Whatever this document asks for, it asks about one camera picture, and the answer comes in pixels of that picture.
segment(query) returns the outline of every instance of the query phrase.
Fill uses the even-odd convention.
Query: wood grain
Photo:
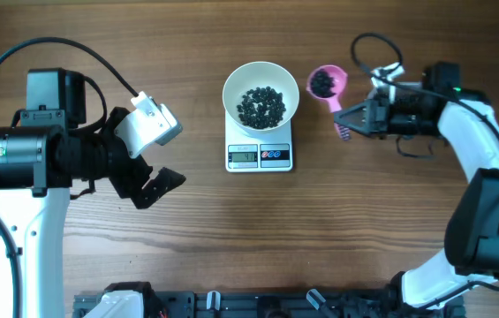
[[[310,71],[339,64],[349,73],[344,105],[360,102],[367,78],[349,58],[365,31],[393,38],[404,80],[438,60],[462,65],[464,85],[482,89],[499,122],[499,2],[182,1],[0,7],[0,54],[36,36],[82,42],[138,91],[169,105],[185,130],[145,153],[186,183],[150,209],[120,200],[107,181],[71,204],[64,228],[67,313],[72,296],[125,280],[158,290],[270,291],[309,286],[380,287],[442,247],[443,231],[466,188],[450,148],[433,161],[397,155],[392,140],[353,135],[343,143],[325,106],[303,90]],[[360,48],[365,62],[394,58]],[[223,167],[223,83],[236,67],[267,60],[301,88],[293,119],[293,172],[234,175]],[[25,107],[26,72],[64,67],[101,87],[109,107],[129,109],[129,93],[82,52],[47,44],[24,49],[0,68],[0,125]],[[88,120],[99,117],[87,91]],[[423,152],[427,140],[404,145]],[[75,183],[77,193],[83,185]],[[474,291],[469,317],[498,317],[499,293]]]

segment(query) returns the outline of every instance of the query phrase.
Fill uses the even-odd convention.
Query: bowl
[[[283,103],[286,111],[283,114],[283,120],[278,123],[278,126],[255,129],[241,124],[237,106],[241,104],[243,95],[248,90],[257,87],[271,87],[277,93],[283,93]],[[299,98],[299,86],[292,75],[282,66],[270,62],[252,62],[241,65],[225,81],[222,92],[226,116],[231,117],[242,130],[250,134],[270,133],[286,125],[296,113]]]

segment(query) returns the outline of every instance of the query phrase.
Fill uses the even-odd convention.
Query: wooden surface
[[[327,107],[303,90],[310,71],[339,64],[350,75],[344,105],[368,78],[349,57],[354,36],[380,31],[404,53],[404,80],[437,60],[462,65],[464,85],[494,101],[499,122],[499,1],[183,1],[0,7],[0,54],[23,40],[68,37],[102,54],[138,91],[165,102],[185,129],[144,154],[186,183],[147,210],[120,200],[109,182],[71,204],[64,227],[67,314],[72,296],[113,282],[157,290],[271,291],[310,286],[381,287],[442,247],[466,187],[451,148],[434,161],[397,155],[392,140],[343,143]],[[371,65],[393,56],[365,43]],[[301,89],[293,119],[295,163],[282,174],[230,174],[223,167],[223,83],[238,66],[267,60]],[[58,44],[25,49],[0,68],[0,125],[25,107],[29,68],[85,73],[109,108],[131,97],[93,58]],[[88,120],[100,105],[88,89]],[[427,140],[405,148],[425,151]],[[72,189],[78,192],[82,185]],[[467,297],[469,317],[499,317],[499,293]]]

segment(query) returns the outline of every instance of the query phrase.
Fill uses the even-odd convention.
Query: pink handle
[[[341,104],[338,101],[338,95],[328,99],[329,112],[336,112],[341,110]]]

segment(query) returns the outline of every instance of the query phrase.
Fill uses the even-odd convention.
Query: kitchen scale
[[[229,172],[279,172],[292,170],[291,122],[268,133],[242,130],[226,113],[225,169]]]

